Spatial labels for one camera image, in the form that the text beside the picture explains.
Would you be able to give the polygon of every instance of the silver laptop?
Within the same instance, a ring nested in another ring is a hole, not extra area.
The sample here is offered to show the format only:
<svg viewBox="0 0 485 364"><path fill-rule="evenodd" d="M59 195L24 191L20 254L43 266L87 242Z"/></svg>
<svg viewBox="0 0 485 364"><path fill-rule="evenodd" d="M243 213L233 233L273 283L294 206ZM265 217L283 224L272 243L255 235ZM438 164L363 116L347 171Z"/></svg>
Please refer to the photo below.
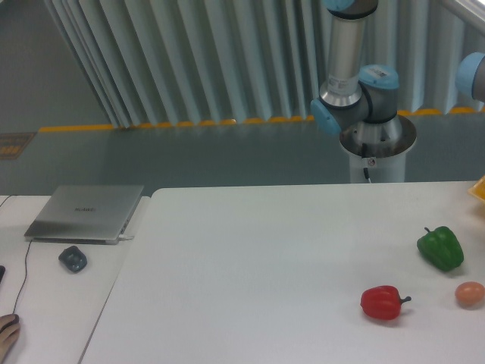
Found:
<svg viewBox="0 0 485 364"><path fill-rule="evenodd" d="M28 240L116 244L143 186L60 186L24 234Z"/></svg>

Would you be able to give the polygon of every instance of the wall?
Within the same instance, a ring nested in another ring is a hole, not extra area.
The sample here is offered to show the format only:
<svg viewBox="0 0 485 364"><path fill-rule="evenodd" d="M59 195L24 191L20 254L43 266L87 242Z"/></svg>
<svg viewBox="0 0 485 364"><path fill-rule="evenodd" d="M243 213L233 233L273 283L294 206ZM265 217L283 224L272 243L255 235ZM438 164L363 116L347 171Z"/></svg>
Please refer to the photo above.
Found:
<svg viewBox="0 0 485 364"><path fill-rule="evenodd" d="M41 0L0 4L0 133L108 119Z"/></svg>

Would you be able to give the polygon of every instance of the blue joint cap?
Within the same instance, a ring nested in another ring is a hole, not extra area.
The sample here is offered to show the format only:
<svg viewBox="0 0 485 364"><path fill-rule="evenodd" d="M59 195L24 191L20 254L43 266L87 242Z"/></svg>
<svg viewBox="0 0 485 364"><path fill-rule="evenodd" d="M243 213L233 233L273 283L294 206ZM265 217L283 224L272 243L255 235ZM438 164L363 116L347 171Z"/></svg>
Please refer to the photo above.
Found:
<svg viewBox="0 0 485 364"><path fill-rule="evenodd" d="M310 109L318 128L323 129L325 133L336 135L342 131L342 128L320 99L312 100Z"/></svg>
<svg viewBox="0 0 485 364"><path fill-rule="evenodd" d="M344 11L349 8L355 0L324 0L325 8L331 11Z"/></svg>
<svg viewBox="0 0 485 364"><path fill-rule="evenodd" d="M473 98L473 82L478 66L482 62L484 53L472 53L467 55L465 59L458 66L455 77L455 85L458 91L464 93L466 96Z"/></svg>
<svg viewBox="0 0 485 364"><path fill-rule="evenodd" d="M398 89L399 75L392 67L383 64L369 64L361 68L359 80L378 89Z"/></svg>

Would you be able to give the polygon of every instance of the toy vegetable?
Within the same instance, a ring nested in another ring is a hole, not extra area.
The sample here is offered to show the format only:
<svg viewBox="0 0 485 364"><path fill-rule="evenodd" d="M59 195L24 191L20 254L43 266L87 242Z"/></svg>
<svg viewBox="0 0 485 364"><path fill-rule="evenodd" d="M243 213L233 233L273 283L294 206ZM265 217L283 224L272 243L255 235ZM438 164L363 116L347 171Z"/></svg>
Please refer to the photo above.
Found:
<svg viewBox="0 0 485 364"><path fill-rule="evenodd" d="M463 263L463 250L454 233L446 226L435 231L424 228L427 234L418 240L421 255L442 271L451 271Z"/></svg>
<svg viewBox="0 0 485 364"><path fill-rule="evenodd" d="M463 306L473 306L485 297L485 287L478 282L465 282L455 291L458 302Z"/></svg>
<svg viewBox="0 0 485 364"><path fill-rule="evenodd" d="M401 299L393 286L379 286L362 294L361 307L373 319L393 320L401 313L401 305L410 300L411 297Z"/></svg>

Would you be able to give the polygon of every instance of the laptop logo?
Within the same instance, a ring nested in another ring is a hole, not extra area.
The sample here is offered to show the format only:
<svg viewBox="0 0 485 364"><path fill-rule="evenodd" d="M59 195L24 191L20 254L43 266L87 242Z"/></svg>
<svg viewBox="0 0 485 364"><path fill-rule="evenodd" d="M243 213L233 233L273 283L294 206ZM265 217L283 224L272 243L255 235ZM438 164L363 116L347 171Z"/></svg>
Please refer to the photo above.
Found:
<svg viewBox="0 0 485 364"><path fill-rule="evenodd" d="M74 211L77 212L94 212L96 211L96 208L94 207L76 207Z"/></svg>

